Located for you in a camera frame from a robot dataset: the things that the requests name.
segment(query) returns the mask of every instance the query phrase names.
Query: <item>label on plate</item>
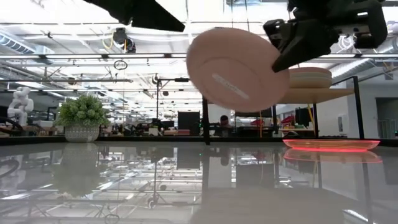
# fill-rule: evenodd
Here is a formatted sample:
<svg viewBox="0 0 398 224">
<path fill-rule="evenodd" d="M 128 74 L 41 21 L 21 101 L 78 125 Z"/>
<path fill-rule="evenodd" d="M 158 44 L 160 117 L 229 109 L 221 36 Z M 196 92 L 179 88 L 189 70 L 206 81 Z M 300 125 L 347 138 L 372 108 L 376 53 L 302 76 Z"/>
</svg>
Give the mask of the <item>label on plate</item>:
<svg viewBox="0 0 398 224">
<path fill-rule="evenodd" d="M 230 89 L 234 93 L 238 94 L 241 98 L 244 98 L 245 100 L 249 99 L 249 96 L 245 94 L 242 90 L 240 90 L 238 87 L 232 85 L 229 81 L 225 80 L 223 77 L 219 76 L 218 74 L 213 74 L 212 77 L 216 80 L 216 82 L 220 83 L 224 87 Z"/>
</svg>

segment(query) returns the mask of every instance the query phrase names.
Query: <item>potted plant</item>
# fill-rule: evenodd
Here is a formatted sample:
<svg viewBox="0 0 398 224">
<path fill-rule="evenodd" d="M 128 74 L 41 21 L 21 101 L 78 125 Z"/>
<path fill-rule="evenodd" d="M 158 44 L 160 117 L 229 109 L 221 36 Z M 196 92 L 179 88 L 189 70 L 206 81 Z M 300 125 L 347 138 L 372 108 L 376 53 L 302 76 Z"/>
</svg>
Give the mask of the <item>potted plant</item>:
<svg viewBox="0 0 398 224">
<path fill-rule="evenodd" d="M 105 117 L 107 111 L 94 96 L 67 99 L 59 112 L 55 123 L 65 127 L 65 137 L 70 142 L 93 142 L 100 133 L 100 125 L 109 123 Z"/>
</svg>

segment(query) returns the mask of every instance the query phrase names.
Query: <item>white robot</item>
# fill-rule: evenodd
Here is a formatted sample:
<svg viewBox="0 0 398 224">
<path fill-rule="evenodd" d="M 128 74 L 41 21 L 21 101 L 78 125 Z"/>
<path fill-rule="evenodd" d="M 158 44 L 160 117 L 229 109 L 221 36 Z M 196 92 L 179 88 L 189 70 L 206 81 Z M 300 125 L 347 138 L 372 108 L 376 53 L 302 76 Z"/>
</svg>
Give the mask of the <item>white robot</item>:
<svg viewBox="0 0 398 224">
<path fill-rule="evenodd" d="M 29 87 L 18 87 L 17 91 L 14 92 L 14 99 L 8 107 L 7 115 L 8 118 L 18 117 L 18 123 L 21 126 L 26 126 L 27 112 L 33 111 L 33 100 L 29 99 L 28 94 L 30 93 Z"/>
</svg>

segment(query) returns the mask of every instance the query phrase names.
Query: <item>green plant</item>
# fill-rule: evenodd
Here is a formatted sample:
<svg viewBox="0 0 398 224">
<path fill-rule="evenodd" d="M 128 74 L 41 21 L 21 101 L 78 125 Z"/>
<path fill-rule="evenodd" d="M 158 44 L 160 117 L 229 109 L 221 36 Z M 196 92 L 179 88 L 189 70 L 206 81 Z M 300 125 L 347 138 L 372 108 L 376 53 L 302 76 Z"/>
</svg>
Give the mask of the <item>green plant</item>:
<svg viewBox="0 0 398 224">
<path fill-rule="evenodd" d="M 77 100 L 67 99 L 59 109 L 56 125 L 69 126 L 80 124 L 83 126 L 99 126 L 109 124 L 105 115 L 108 112 L 102 108 L 97 97 L 81 95 Z"/>
</svg>

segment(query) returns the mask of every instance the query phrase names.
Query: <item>stack of plates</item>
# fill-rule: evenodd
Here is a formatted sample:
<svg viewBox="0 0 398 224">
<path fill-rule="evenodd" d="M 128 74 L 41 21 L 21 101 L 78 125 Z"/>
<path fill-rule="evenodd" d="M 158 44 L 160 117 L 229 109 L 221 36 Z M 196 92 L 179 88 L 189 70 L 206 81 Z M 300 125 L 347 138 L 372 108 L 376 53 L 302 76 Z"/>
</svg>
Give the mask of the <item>stack of plates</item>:
<svg viewBox="0 0 398 224">
<path fill-rule="evenodd" d="M 329 88 L 331 72 L 324 68 L 291 68 L 290 88 Z"/>
</svg>

